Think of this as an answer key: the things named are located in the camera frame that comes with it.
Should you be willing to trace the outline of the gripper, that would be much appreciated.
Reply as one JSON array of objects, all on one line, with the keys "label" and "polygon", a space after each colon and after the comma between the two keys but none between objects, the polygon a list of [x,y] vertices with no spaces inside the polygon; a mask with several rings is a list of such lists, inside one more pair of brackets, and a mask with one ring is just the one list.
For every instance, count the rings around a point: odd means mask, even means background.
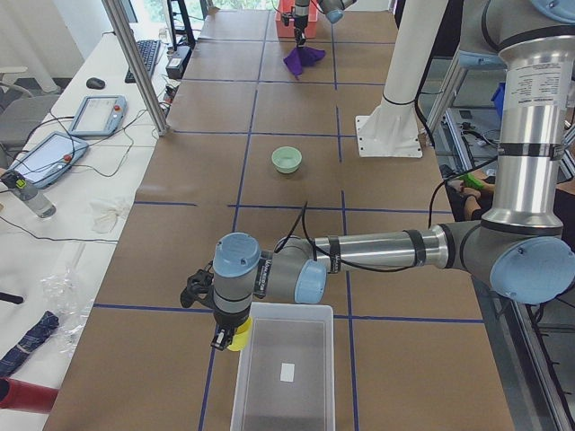
[{"label": "gripper", "polygon": [[224,312],[218,308],[214,310],[214,318],[217,324],[216,332],[211,341],[211,347],[217,350],[229,348],[234,340],[234,335],[239,333],[240,327],[248,320],[250,307],[240,312]]},{"label": "gripper", "polygon": [[302,48],[306,44],[304,29],[308,25],[309,4],[294,4],[293,18],[295,27],[295,42],[297,48]]}]

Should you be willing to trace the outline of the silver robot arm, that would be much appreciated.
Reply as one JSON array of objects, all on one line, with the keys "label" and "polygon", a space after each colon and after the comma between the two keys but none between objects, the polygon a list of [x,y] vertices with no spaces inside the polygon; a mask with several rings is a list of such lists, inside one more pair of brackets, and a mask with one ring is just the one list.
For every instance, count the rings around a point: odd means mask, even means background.
[{"label": "silver robot arm", "polygon": [[217,331],[229,349],[248,321],[254,298],[318,303],[326,278],[344,269],[399,272],[433,265],[463,270],[513,301],[538,304],[574,279],[574,254],[554,213],[565,152],[563,120],[574,65],[571,1],[468,1],[461,40],[506,65],[491,209],[477,221],[426,230],[313,238],[287,235],[264,251],[246,233],[224,236],[208,278]]},{"label": "silver robot arm", "polygon": [[[344,11],[356,3],[356,0],[322,0],[317,1],[318,10],[326,16],[330,23],[336,23]],[[294,20],[294,38],[296,47],[301,48],[306,43],[305,30],[308,26],[310,0],[296,0],[290,13]]]}]

